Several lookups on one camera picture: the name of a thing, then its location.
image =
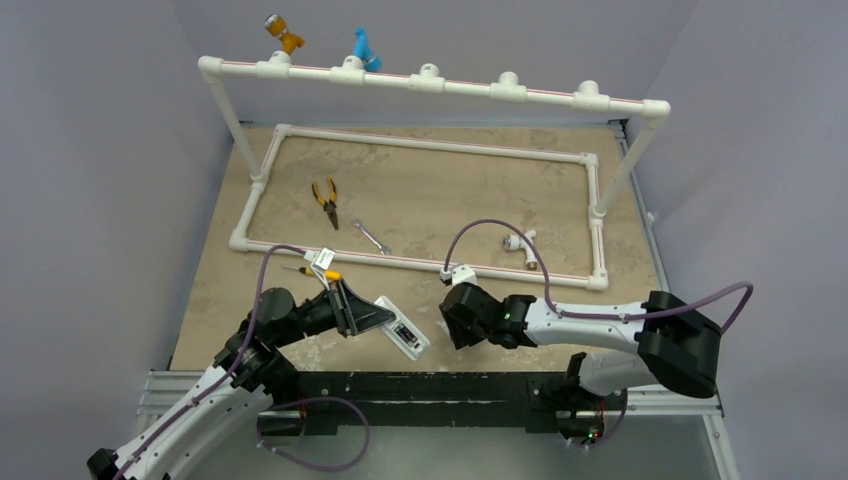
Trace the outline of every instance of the pvc tee fitting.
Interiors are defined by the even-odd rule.
[[[533,243],[533,238],[536,237],[536,230],[528,230],[524,232],[524,236],[530,240],[530,243]],[[527,245],[521,237],[516,234],[504,237],[504,250],[512,252],[518,249],[524,250],[524,255],[527,257],[525,261],[527,270],[536,270],[539,268],[536,255],[533,254],[533,250],[530,248],[530,245]]]

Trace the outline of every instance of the wrench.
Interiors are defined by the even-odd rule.
[[[371,242],[374,243],[374,245],[377,245],[377,248],[380,249],[380,253],[382,253],[383,255],[392,254],[392,249],[389,248],[388,245],[383,245],[382,243],[380,243],[380,241],[377,240],[377,237],[375,237],[371,234],[371,232],[365,229],[365,225],[363,225],[358,218],[354,218],[353,221],[350,222],[350,224],[358,228],[359,231],[362,232],[362,234],[365,235],[366,238],[368,238],[368,240],[371,240]]]

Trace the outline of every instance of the pliers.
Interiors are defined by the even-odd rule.
[[[315,200],[318,200],[318,203],[324,207],[324,211],[327,212],[327,217],[330,219],[330,223],[333,224],[333,228],[336,230],[339,229],[339,217],[336,214],[336,184],[333,183],[333,179],[327,177],[327,183],[330,184],[330,198],[329,200],[325,200],[324,197],[321,196],[321,192],[318,191],[318,182],[312,182],[312,195],[315,196]]]

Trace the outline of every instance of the pvc pipe rack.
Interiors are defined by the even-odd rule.
[[[419,148],[443,152],[474,153],[511,157],[525,160],[565,162],[583,165],[587,172],[589,187],[589,232],[592,244],[592,273],[588,276],[551,273],[553,285],[582,287],[589,290],[605,290],[609,286],[609,277],[604,260],[603,219],[607,210],[627,184],[630,173],[644,152],[658,128],[665,122],[670,112],[668,102],[662,100],[625,100],[601,95],[598,84],[587,80],[582,82],[573,93],[554,92],[547,90],[528,89],[518,84],[518,76],[513,72],[504,72],[498,82],[491,84],[460,82],[446,80],[439,76],[439,69],[433,64],[424,64],[418,74],[392,75],[385,73],[367,73],[362,68],[362,62],[356,57],[345,58],[341,67],[318,68],[304,67],[291,64],[291,58],[281,51],[274,52],[267,62],[232,62],[220,58],[204,56],[198,60],[198,66],[204,80],[212,89],[212,94],[230,132],[236,148],[244,157],[253,183],[250,195],[242,211],[236,228],[230,235],[230,248],[239,251],[266,252],[272,245],[281,242],[266,242],[247,237],[247,228],[259,204],[259,199],[265,192],[270,179],[271,168],[277,157],[280,144],[286,137],[309,137],[325,140],[338,140],[352,143],[367,143],[373,145],[388,145],[395,147]],[[625,155],[613,181],[601,194],[598,182],[598,157],[594,153],[564,153],[530,148],[495,147],[471,143],[457,143],[437,140],[395,137],[386,135],[371,135],[363,133],[326,130],[319,128],[297,127],[279,124],[274,129],[271,143],[260,164],[245,137],[244,130],[238,121],[233,105],[224,88],[224,75],[252,76],[270,79],[306,79],[326,81],[342,85],[376,86],[402,88],[413,92],[432,94],[452,93],[488,97],[491,100],[510,103],[545,103],[569,107],[574,110],[594,113],[623,113],[639,115],[645,118],[645,126],[633,146]],[[320,247],[296,245],[307,251],[316,252]],[[286,250],[277,250],[283,255],[297,255]],[[336,259],[354,263],[380,265],[385,267],[406,268],[439,272],[444,267],[442,262],[423,260],[391,255],[377,255],[345,250],[336,251]],[[485,265],[471,265],[481,277],[518,280],[533,283],[543,283],[544,277],[539,272],[529,272],[510,268],[500,268]]]

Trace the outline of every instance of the tan work surface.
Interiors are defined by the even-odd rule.
[[[600,159],[601,191],[621,162],[608,129],[357,129],[356,131],[564,152],[594,152]],[[264,157],[272,129],[246,130],[256,156]],[[312,196],[318,181],[324,195],[332,176],[338,188],[339,231]],[[201,370],[212,362],[253,305],[262,254],[227,245],[250,190],[247,167],[233,150],[221,187],[182,330],[171,363],[174,370]],[[454,235],[481,218],[497,218],[522,231],[536,229],[536,245],[551,272],[588,275],[592,253],[588,229],[586,169],[576,164],[435,152],[401,147],[287,138],[271,181],[248,228],[253,240],[328,246],[376,253],[351,226],[359,218],[394,255],[443,260]],[[480,225],[460,241],[452,262],[524,268],[523,251],[505,252],[507,229]],[[555,302],[616,304],[647,299],[656,288],[651,256],[639,213],[628,188],[604,221],[610,287],[590,292],[553,287]],[[306,265],[297,256],[275,255],[265,288],[282,286],[300,302],[320,285],[282,265]],[[283,354],[300,370],[335,371],[532,371],[564,370],[573,345],[505,350],[480,343],[454,350],[439,313],[448,292],[438,274],[334,262],[350,287],[374,301],[386,295],[430,339],[431,347],[410,361],[380,330],[350,338],[335,330],[286,346]],[[497,299],[543,295],[541,284],[479,279]]]

